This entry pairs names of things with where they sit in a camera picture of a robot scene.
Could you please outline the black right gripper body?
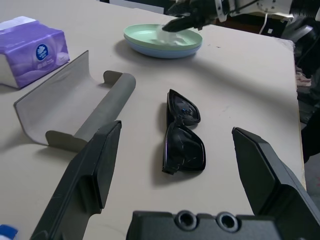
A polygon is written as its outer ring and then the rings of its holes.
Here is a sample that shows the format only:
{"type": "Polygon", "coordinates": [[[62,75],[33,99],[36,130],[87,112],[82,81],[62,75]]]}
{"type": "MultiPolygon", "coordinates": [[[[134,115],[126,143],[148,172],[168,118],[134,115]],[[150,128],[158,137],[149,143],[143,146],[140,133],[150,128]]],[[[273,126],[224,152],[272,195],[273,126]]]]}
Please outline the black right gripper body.
{"type": "Polygon", "coordinates": [[[222,12],[221,0],[193,0],[192,23],[194,25],[211,25],[222,12]]]}

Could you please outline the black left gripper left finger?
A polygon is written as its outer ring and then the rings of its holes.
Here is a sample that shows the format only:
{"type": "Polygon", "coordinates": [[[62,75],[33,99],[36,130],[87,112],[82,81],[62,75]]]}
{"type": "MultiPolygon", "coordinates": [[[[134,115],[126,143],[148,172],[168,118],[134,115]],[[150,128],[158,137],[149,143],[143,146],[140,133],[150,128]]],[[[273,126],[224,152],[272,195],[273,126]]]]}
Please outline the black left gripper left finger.
{"type": "Polygon", "coordinates": [[[105,208],[116,164],[122,123],[101,127],[70,161],[32,240],[81,240],[89,219],[105,208]]]}

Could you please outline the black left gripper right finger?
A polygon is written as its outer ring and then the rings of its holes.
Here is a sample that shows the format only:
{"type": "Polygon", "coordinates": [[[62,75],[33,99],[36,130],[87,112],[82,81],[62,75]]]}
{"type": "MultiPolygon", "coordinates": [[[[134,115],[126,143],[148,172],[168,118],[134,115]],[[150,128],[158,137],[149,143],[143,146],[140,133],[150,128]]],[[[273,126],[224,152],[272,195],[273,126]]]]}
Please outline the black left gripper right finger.
{"type": "Polygon", "coordinates": [[[241,183],[255,216],[270,217],[284,240],[318,240],[320,211],[291,169],[260,136],[232,129],[241,183]]]}

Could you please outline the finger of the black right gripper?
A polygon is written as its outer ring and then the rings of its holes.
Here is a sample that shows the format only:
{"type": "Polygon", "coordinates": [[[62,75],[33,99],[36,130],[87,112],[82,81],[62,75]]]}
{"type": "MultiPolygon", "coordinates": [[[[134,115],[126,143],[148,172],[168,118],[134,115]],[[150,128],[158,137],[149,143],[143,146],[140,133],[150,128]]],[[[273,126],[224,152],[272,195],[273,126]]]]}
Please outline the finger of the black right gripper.
{"type": "Polygon", "coordinates": [[[169,16],[190,16],[193,11],[193,0],[176,0],[167,10],[167,14],[169,16]]]}
{"type": "Polygon", "coordinates": [[[163,26],[163,30],[169,33],[177,33],[187,29],[201,30],[208,24],[208,20],[202,16],[184,16],[173,19],[163,26]]]}

